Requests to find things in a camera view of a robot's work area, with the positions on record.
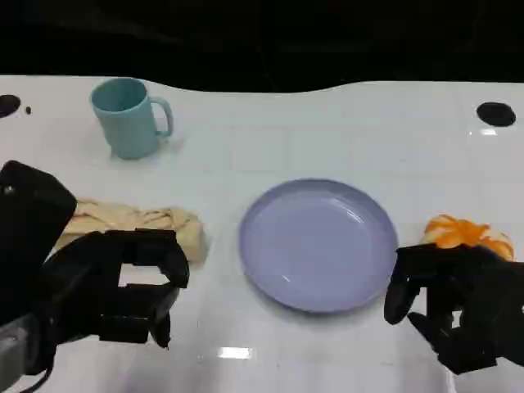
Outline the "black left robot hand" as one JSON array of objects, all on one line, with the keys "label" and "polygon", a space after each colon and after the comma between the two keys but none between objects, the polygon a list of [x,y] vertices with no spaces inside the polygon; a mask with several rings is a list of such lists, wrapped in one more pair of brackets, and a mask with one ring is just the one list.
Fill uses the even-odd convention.
[{"label": "black left robot hand", "polygon": [[[119,284],[121,268],[155,267],[163,284]],[[91,232],[56,252],[42,270],[44,309],[57,344],[94,335],[102,341],[161,348],[170,341],[169,311],[190,277],[173,230]]]}]

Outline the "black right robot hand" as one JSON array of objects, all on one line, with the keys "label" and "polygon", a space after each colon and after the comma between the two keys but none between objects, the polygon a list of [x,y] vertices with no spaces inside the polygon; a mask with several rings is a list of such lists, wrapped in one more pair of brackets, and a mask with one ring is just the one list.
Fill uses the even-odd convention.
[{"label": "black right robot hand", "polygon": [[483,246],[401,247],[384,318],[407,318],[456,375],[523,364],[523,265]]}]

